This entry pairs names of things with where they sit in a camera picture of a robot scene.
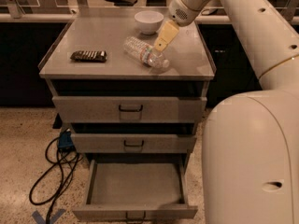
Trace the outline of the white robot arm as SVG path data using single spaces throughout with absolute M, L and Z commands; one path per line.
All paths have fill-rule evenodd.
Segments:
M 210 0 L 172 0 L 155 42 L 165 49 Z M 206 119 L 206 224 L 299 224 L 299 35 L 267 0 L 220 0 L 261 88 Z

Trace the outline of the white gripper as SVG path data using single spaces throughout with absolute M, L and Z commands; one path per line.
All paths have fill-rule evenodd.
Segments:
M 154 42 L 154 48 L 158 51 L 168 47 L 178 35 L 179 26 L 187 26 L 194 21 L 199 14 L 199 0 L 172 0 L 169 13 L 172 21 L 164 24 Z

